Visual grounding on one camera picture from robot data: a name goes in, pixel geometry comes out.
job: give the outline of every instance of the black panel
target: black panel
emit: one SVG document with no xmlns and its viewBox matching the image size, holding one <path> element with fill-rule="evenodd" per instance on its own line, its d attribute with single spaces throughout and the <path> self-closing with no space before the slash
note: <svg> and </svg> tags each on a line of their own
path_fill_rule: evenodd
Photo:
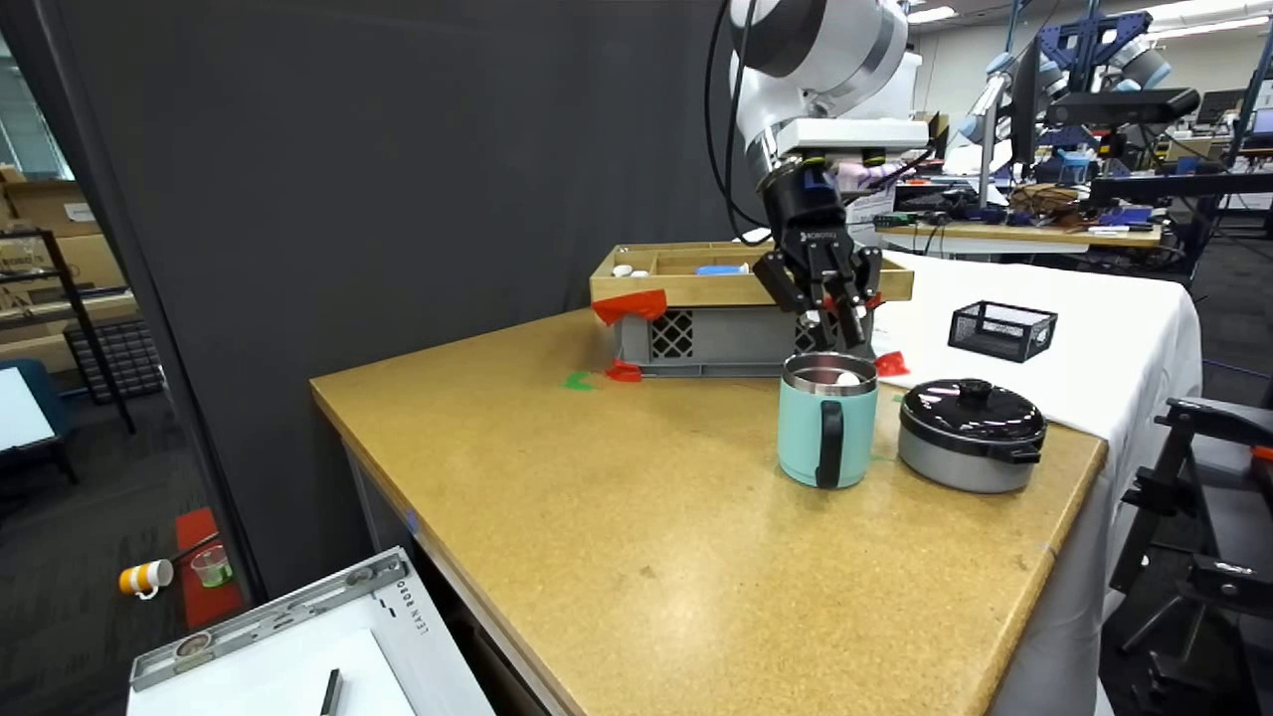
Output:
<svg viewBox="0 0 1273 716">
<path fill-rule="evenodd" d="M 44 8 L 83 183 L 265 591 L 367 554 L 315 373 L 579 305 L 620 240 L 723 233 L 708 5 Z"/>
</svg>

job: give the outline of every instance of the black basket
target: black basket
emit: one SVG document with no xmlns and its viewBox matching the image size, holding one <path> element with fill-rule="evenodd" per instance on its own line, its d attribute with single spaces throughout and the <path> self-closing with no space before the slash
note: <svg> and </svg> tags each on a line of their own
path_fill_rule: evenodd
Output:
<svg viewBox="0 0 1273 716">
<path fill-rule="evenodd" d="M 115 318 L 115 321 L 90 321 L 90 326 L 95 326 L 102 354 L 111 362 L 120 398 L 163 389 L 157 351 L 140 318 Z M 71 358 L 80 367 L 87 398 L 111 403 L 107 379 L 102 379 L 83 332 L 66 326 L 62 338 L 71 347 Z"/>
<path fill-rule="evenodd" d="M 1056 332 L 1055 309 L 1011 305 L 1011 302 L 971 302 L 951 313 L 951 347 L 1027 362 L 1048 347 Z"/>
</svg>

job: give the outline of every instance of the teal mug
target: teal mug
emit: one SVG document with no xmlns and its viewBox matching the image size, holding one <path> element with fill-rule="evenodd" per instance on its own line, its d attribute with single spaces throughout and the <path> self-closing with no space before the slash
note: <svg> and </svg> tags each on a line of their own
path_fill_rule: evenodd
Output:
<svg viewBox="0 0 1273 716">
<path fill-rule="evenodd" d="M 778 468 L 816 491 L 859 485 L 873 440 L 873 362 L 802 351 L 778 379 Z"/>
</svg>

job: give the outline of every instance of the wooden table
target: wooden table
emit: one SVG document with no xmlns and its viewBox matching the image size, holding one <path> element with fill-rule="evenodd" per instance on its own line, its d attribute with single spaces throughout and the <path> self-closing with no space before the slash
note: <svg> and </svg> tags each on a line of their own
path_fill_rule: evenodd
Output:
<svg viewBox="0 0 1273 716">
<path fill-rule="evenodd" d="M 983 712 L 1105 447 L 1048 431 L 1011 499 L 894 461 L 774 475 L 774 383 L 604 383 L 562 313 L 315 383 L 355 461 L 547 708 Z"/>
<path fill-rule="evenodd" d="M 879 227 L 885 247 L 922 251 L 922 253 L 1084 253 L 1103 251 L 1153 251 L 1162 227 L 1150 231 L 1062 231 L 1062 227 L 1003 227 L 1003 221 L 909 221 Z"/>
</svg>

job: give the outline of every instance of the red object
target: red object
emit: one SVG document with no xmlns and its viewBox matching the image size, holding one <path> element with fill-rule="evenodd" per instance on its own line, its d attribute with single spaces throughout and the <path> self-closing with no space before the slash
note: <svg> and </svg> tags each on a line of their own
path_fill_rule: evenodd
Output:
<svg viewBox="0 0 1273 716">
<path fill-rule="evenodd" d="M 640 383 L 640 367 L 633 367 L 633 362 L 612 362 L 604 373 L 609 373 L 612 383 Z"/>
<path fill-rule="evenodd" d="M 889 379 L 889 373 L 909 373 L 904 351 L 885 351 L 873 358 L 873 373 Z"/>
<path fill-rule="evenodd" d="M 206 627 L 212 619 L 224 619 L 241 609 L 238 582 L 226 582 L 220 587 L 201 587 L 192 569 L 192 556 L 197 548 L 224 544 L 220 537 L 206 541 L 212 532 L 220 532 L 212 509 L 192 509 L 192 513 L 173 518 L 173 554 L 177 554 L 173 582 L 182 587 L 185 627 Z"/>
<path fill-rule="evenodd" d="M 650 318 L 669 313 L 669 296 L 665 290 L 640 290 L 640 296 L 599 300 L 599 302 L 592 302 L 592 313 L 604 326 L 612 326 L 612 321 L 620 321 L 627 313 L 650 321 Z"/>
</svg>

